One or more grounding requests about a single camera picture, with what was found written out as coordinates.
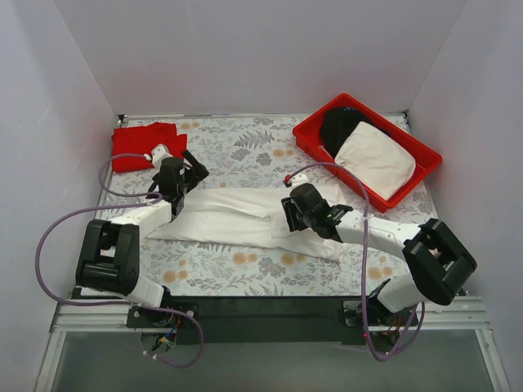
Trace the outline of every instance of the white garment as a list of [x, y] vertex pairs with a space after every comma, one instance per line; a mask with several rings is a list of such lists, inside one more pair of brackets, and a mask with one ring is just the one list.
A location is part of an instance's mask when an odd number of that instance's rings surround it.
[[[337, 185], [316, 187], [330, 204], [344, 204]], [[195, 189], [186, 195], [180, 215], [149, 238], [280, 247], [313, 257], [341, 261], [347, 245], [320, 238], [311, 229], [290, 233], [281, 199], [290, 189]]]
[[385, 200], [412, 178], [416, 160], [376, 127], [360, 122], [334, 159]]

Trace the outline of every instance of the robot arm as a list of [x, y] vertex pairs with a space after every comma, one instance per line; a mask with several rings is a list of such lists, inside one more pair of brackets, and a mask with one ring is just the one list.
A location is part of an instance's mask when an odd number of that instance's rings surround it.
[[[362, 243], [364, 217], [351, 207], [329, 206], [318, 190], [301, 181], [282, 200], [291, 231], [313, 229], [321, 238]], [[477, 267], [476, 261], [441, 220], [423, 225], [369, 217], [369, 246], [407, 262], [410, 274], [388, 279], [369, 295], [385, 319], [422, 301], [448, 305]]]
[[173, 157], [164, 145], [153, 150], [152, 162], [159, 172], [149, 191], [158, 187], [162, 201], [87, 224], [76, 269], [77, 285], [117, 293], [131, 302], [160, 306], [166, 289], [140, 274], [140, 242], [176, 218], [187, 192], [208, 176], [207, 168], [189, 151], [182, 155], [188, 163]]

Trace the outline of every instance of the floral tablecloth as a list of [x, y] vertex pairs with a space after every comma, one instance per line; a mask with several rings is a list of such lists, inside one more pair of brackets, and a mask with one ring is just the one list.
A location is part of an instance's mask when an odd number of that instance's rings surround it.
[[[129, 127], [156, 121], [175, 123], [189, 136], [189, 151], [210, 171], [199, 188], [280, 187], [285, 175], [314, 162], [295, 144], [292, 129], [304, 118], [177, 118], [132, 120]], [[401, 116], [389, 120], [406, 129]], [[112, 174], [111, 189], [125, 193], [147, 190], [152, 171]], [[306, 175], [315, 184], [339, 183], [347, 203], [362, 210], [363, 199], [322, 167]], [[135, 202], [106, 195], [105, 205]], [[123, 211], [102, 212], [102, 219]], [[424, 184], [397, 207], [375, 216], [399, 222], [423, 223], [435, 216]], [[361, 246], [353, 245], [342, 263], [292, 254], [280, 249], [237, 247], [216, 243], [192, 243], [145, 239], [141, 244], [141, 272], [182, 296], [338, 296], [360, 293]], [[384, 278], [406, 272], [400, 259], [370, 250], [370, 291]]]

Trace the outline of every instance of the black cloth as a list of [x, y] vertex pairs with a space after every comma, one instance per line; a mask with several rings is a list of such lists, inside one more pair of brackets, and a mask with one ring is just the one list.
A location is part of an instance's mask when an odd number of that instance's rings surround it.
[[336, 108], [325, 112], [320, 137], [331, 157], [336, 158], [347, 137], [361, 121], [373, 125], [363, 113], [354, 108]]

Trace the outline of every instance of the red folded shirt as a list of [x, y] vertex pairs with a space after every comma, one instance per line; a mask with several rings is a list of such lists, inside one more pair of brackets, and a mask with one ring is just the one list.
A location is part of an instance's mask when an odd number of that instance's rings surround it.
[[[177, 135], [175, 124], [155, 122], [147, 127], [117, 128], [111, 136], [113, 156], [118, 154], [148, 154], [157, 145], [166, 145], [174, 157], [187, 149], [187, 135]], [[153, 164], [142, 158], [118, 158], [112, 162], [117, 173], [152, 169]]]

